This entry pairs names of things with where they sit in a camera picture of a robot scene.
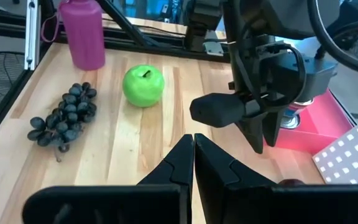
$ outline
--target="apple stem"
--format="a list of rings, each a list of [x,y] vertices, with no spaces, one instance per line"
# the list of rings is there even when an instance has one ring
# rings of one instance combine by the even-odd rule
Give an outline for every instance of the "apple stem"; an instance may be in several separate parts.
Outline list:
[[[147,75],[148,75],[150,72],[151,72],[151,71],[149,70],[149,71],[147,71],[145,74],[143,74],[143,78],[146,78]]]

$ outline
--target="grape stem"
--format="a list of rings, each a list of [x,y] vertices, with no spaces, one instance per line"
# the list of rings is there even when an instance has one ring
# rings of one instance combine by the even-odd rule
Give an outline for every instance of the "grape stem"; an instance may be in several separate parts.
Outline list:
[[[53,150],[53,152],[55,153],[56,162],[61,162],[62,159],[59,156],[58,150],[59,150],[58,148],[55,148],[55,150]]]
[[[143,78],[146,78],[147,75],[148,75],[150,72],[151,72],[151,71],[149,70],[149,71],[147,71],[145,74],[143,74]]]

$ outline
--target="wooden table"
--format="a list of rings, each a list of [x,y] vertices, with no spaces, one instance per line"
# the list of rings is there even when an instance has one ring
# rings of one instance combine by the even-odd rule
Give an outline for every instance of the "wooden table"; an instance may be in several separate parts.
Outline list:
[[[183,32],[173,24],[144,24]],[[121,90],[125,72],[142,63],[159,68],[166,83],[162,101],[147,109],[130,105]],[[103,68],[84,72],[73,66],[67,45],[53,44],[0,125],[0,223],[20,223],[28,196],[51,185],[134,185],[185,133],[203,133],[273,181],[322,184],[309,154],[266,147],[258,155],[234,125],[215,129],[191,119],[194,98],[229,93],[231,80],[229,64],[118,50],[106,50]],[[85,81],[98,90],[96,120],[57,163],[52,149],[27,140],[29,120],[45,118],[73,83]],[[205,223],[196,183],[193,221]]]

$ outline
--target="pink box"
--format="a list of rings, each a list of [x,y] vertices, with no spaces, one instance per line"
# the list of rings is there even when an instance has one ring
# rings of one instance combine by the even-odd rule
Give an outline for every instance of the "pink box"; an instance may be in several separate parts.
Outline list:
[[[310,152],[315,155],[353,126],[331,92],[317,96],[300,114],[296,129],[281,129],[275,147]]]

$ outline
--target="grape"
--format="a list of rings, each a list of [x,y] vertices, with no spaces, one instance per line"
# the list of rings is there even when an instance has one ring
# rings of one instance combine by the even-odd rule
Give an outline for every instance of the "grape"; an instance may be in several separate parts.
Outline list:
[[[84,122],[84,114],[79,114],[78,115],[78,122]]]
[[[65,107],[65,112],[66,113],[76,113],[77,107],[75,105],[69,104]]]
[[[76,113],[68,113],[67,114],[68,122],[74,123],[74,122],[77,122],[77,120],[78,120],[78,115]]]
[[[66,144],[66,145],[63,145],[63,146],[59,146],[59,151],[61,153],[66,153],[70,150],[70,145],[69,144]]]
[[[90,122],[92,122],[93,118],[94,118],[94,116],[92,116],[91,114],[86,114],[83,117],[83,121],[85,123],[90,123]]]
[[[52,139],[50,141],[50,144],[53,146],[61,146],[63,145],[63,136],[59,133],[55,133],[52,136]]]
[[[60,122],[59,116],[57,114],[50,114],[47,116],[47,127],[48,129],[54,129],[56,124]]]
[[[96,114],[96,112],[94,112],[94,111],[88,111],[88,112],[86,112],[86,114],[87,114],[88,116],[94,117],[95,114]]]
[[[91,101],[91,99],[87,96],[80,97],[80,102],[89,103],[90,101]]]
[[[91,102],[91,103],[89,103],[88,111],[96,112],[97,108],[98,107],[94,103]]]
[[[68,125],[66,124],[66,122],[60,122],[56,125],[56,131],[60,134],[66,132],[67,129],[68,129]]]
[[[52,111],[52,114],[55,114],[59,117],[60,121],[63,120],[63,110],[60,108],[55,108]]]
[[[27,134],[27,138],[30,141],[36,141],[38,139],[38,137],[43,133],[44,133],[44,131],[42,131],[42,130],[32,130]]]
[[[71,87],[69,90],[68,90],[68,93],[73,95],[73,96],[81,96],[81,90],[79,90],[78,88],[76,87]]]
[[[75,104],[77,102],[77,98],[71,94],[68,94],[68,93],[63,94],[62,98],[69,105]]]
[[[74,84],[73,84],[73,87],[79,89],[80,91],[83,91],[82,86],[81,86],[81,84],[79,84],[79,83],[74,83]]]
[[[82,131],[82,125],[80,123],[71,124],[68,128],[76,132]]]
[[[86,91],[86,90],[88,90],[89,88],[91,88],[91,84],[90,84],[90,83],[88,83],[88,82],[82,83],[82,89],[83,89],[83,91]]]
[[[98,94],[98,92],[95,89],[89,89],[86,91],[85,95],[89,98],[94,98],[96,95]]]
[[[65,143],[74,141],[77,137],[78,137],[78,131],[69,129],[65,133],[63,133],[63,138],[65,140]]]
[[[77,113],[86,113],[88,110],[88,103],[82,102],[77,106]]]
[[[59,109],[61,109],[61,110],[64,110],[65,109],[65,107],[66,107],[66,102],[64,102],[64,101],[61,101],[61,102],[59,102],[59,106],[58,106],[58,108]]]
[[[30,124],[37,130],[45,130],[45,121],[40,117],[31,118]]]
[[[45,147],[50,144],[51,140],[52,140],[52,133],[50,131],[46,131],[41,136],[39,136],[37,144],[39,146]]]

